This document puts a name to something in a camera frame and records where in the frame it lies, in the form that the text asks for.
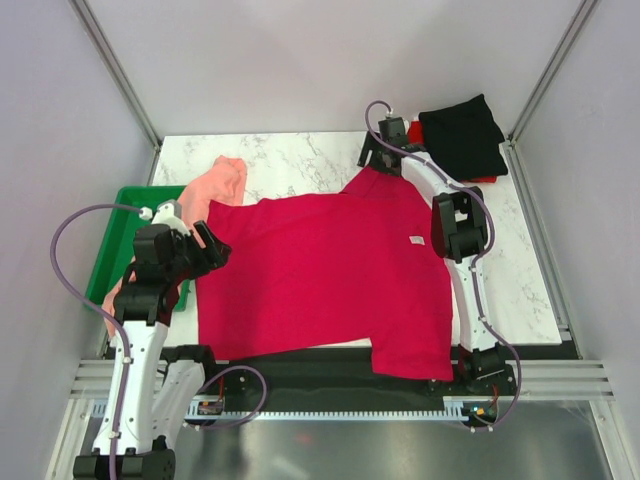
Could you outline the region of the salmon pink t shirt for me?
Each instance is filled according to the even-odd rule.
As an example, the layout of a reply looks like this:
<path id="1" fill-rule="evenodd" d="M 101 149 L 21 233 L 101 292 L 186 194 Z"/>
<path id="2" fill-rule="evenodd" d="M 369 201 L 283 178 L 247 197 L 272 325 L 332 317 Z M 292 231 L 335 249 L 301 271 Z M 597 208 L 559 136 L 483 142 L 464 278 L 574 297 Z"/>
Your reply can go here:
<path id="1" fill-rule="evenodd" d="M 201 247 L 203 240 L 194 228 L 197 221 L 206 221 L 212 201 L 240 206 L 243 203 L 247 168 L 241 158 L 219 156 L 212 167 L 192 180 L 182 191 L 177 202 L 182 208 L 181 219 Z"/>

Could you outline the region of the magenta polo shirt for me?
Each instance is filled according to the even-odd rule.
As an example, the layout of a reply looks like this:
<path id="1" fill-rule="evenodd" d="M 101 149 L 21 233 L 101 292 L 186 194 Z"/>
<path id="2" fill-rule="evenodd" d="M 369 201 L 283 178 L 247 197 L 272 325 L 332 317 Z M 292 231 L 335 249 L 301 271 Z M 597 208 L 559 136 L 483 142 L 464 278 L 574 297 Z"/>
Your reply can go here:
<path id="1" fill-rule="evenodd" d="M 366 339 L 374 372 L 449 381 L 450 276 L 408 181 L 364 169 L 339 193 L 212 203 L 231 248 L 196 283 L 198 339 L 223 360 Z"/>

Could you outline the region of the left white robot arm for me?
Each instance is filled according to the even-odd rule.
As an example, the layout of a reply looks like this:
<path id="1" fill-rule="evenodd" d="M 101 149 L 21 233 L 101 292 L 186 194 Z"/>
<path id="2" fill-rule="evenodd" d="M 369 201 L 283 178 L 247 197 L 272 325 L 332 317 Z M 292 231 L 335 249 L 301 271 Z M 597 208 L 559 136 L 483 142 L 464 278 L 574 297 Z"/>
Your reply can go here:
<path id="1" fill-rule="evenodd" d="M 219 382 L 210 348 L 165 342 L 179 287 L 226 265 L 231 249 L 198 221 L 187 227 L 169 200 L 140 216 L 133 257 L 114 298 L 115 363 L 101 428 L 76 479 L 172 479 L 175 442 L 196 393 Z"/>

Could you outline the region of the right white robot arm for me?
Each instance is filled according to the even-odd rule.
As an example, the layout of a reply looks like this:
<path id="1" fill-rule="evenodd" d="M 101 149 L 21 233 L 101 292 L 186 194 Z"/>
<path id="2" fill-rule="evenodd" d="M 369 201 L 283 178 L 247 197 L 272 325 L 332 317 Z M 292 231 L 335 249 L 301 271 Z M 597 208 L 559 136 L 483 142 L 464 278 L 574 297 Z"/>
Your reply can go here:
<path id="1" fill-rule="evenodd" d="M 452 178 L 423 146 L 410 142 L 404 119 L 392 109 L 377 129 L 365 123 L 358 165 L 378 173 L 371 196 L 427 228 L 430 247 L 449 272 L 460 322 L 460 386 L 473 394 L 491 384 L 495 396 L 517 392 L 520 358 L 489 322 L 482 258 L 493 248 L 495 225 L 482 191 Z"/>

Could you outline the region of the folded red t shirt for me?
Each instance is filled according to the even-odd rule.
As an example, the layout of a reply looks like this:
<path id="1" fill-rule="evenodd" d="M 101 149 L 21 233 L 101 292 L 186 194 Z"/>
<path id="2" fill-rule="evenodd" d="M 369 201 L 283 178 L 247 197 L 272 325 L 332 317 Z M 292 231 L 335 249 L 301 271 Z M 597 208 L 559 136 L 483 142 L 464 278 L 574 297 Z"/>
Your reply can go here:
<path id="1" fill-rule="evenodd" d="M 422 125 L 418 120 L 412 120 L 409 123 L 408 139 L 409 139 L 409 142 L 411 144 L 419 144 L 422 147 L 425 146 Z M 497 177 L 496 176 L 489 176 L 489 177 L 479 177 L 479 178 L 475 178 L 475 179 L 470 179 L 470 180 L 468 180 L 468 183 L 490 183 L 490 184 L 493 184 L 496 181 L 497 181 Z"/>

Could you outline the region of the green plastic tray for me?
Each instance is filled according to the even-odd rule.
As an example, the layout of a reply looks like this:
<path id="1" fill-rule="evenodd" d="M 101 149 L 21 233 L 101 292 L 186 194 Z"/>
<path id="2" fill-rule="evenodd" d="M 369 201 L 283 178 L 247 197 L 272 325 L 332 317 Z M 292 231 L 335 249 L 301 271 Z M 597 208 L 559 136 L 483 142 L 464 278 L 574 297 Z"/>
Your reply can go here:
<path id="1" fill-rule="evenodd" d="M 184 186 L 126 186 L 118 192 L 115 203 L 155 210 L 168 200 L 177 200 L 183 190 Z M 86 290 L 90 301 L 101 305 L 121 279 L 133 257 L 135 233 L 144 225 L 137 214 L 120 209 L 111 212 Z"/>

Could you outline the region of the folded black t shirt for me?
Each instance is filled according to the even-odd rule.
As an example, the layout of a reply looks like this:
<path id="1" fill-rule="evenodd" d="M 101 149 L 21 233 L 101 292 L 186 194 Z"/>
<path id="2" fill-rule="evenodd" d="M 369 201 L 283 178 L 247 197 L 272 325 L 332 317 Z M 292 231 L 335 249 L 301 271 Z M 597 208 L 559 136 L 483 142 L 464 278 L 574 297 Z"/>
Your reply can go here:
<path id="1" fill-rule="evenodd" d="M 485 96 L 439 110 L 421 112 L 426 151 L 457 181 L 478 181 L 508 174 L 500 153 L 505 137 Z"/>

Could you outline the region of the right aluminium frame post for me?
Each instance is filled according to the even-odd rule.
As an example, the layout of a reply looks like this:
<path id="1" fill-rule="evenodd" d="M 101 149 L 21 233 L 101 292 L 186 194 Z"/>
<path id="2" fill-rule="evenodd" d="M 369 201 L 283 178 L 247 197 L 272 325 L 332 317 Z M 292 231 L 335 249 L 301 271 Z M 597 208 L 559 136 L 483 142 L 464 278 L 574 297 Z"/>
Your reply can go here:
<path id="1" fill-rule="evenodd" d="M 562 36 L 560 37 L 560 40 L 542 70 L 541 75 L 539 76 L 514 124 L 514 127 L 507 136 L 507 139 L 511 144 L 516 143 L 526 130 L 531 118 L 559 74 L 560 69 L 564 65 L 582 31 L 585 29 L 599 4 L 600 1 L 598 0 L 581 0 L 578 3 L 576 11 L 572 15 Z"/>

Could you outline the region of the aluminium frame post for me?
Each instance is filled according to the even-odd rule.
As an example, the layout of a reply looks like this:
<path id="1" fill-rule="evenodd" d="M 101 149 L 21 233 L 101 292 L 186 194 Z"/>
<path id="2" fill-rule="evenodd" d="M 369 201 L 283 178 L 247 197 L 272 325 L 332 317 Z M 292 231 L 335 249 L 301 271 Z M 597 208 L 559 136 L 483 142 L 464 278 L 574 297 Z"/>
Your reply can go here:
<path id="1" fill-rule="evenodd" d="M 152 146 L 152 149 L 158 152 L 162 146 L 162 139 L 146 112 L 104 29 L 100 25 L 90 2 L 86 0 L 70 0 L 69 4 L 82 24 L 94 49 L 104 63 L 144 136 Z"/>
<path id="2" fill-rule="evenodd" d="M 516 143 L 526 130 L 531 118 L 559 74 L 560 69 L 564 65 L 582 31 L 585 29 L 599 4 L 600 1 L 598 0 L 581 0 L 578 3 L 576 11 L 572 15 L 562 36 L 560 37 L 560 40 L 542 70 L 541 75 L 539 76 L 514 124 L 514 127 L 507 136 L 507 139 L 511 144 Z"/>

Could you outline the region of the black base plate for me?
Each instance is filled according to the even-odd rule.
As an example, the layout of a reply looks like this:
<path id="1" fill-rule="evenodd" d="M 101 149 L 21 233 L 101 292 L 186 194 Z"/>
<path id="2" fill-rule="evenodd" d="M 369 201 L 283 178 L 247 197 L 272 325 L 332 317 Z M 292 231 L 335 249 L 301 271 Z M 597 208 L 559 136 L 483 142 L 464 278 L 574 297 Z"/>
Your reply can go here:
<path id="1" fill-rule="evenodd" d="M 202 390 L 227 412 L 320 413 L 431 410 L 447 397 L 503 399 L 568 393 L 579 381 L 573 345 L 498 345 L 486 353 L 451 352 L 450 380 L 376 374 L 369 348 L 319 348 L 231 362 L 232 372 Z"/>

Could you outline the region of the front aluminium rail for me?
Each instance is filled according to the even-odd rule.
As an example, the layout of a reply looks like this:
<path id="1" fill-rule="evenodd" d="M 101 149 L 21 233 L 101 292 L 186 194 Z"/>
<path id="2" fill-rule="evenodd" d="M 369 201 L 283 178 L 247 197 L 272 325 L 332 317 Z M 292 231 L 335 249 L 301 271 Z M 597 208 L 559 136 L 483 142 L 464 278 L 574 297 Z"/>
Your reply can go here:
<path id="1" fill-rule="evenodd" d="M 114 366 L 113 360 L 81 360 L 69 397 L 71 399 L 106 399 L 110 392 Z"/>

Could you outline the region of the left aluminium frame post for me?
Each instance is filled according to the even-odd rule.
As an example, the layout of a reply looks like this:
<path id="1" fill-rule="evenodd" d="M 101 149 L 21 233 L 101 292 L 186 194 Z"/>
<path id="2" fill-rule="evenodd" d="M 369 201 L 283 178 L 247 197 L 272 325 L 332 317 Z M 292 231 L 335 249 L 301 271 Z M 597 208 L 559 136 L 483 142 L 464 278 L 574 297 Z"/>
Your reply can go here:
<path id="1" fill-rule="evenodd" d="M 152 146 L 152 149 L 158 152 L 162 146 L 162 139 L 146 112 L 104 29 L 100 25 L 90 2 L 86 0 L 70 0 L 69 4 L 82 24 L 94 49 L 104 63 L 144 136 Z"/>

